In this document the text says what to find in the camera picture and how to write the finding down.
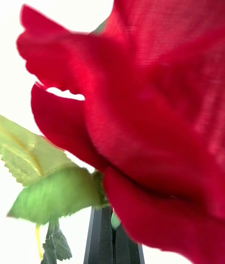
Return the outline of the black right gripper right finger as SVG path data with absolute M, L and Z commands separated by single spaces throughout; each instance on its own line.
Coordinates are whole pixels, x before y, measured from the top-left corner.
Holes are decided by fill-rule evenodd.
M 113 230 L 113 263 L 144 264 L 142 245 L 133 242 L 120 225 Z

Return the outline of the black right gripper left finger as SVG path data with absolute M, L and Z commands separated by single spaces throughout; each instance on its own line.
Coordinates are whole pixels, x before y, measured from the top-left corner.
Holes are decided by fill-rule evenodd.
M 91 208 L 90 223 L 84 253 L 85 264 L 112 264 L 113 244 L 110 223 L 111 208 Z

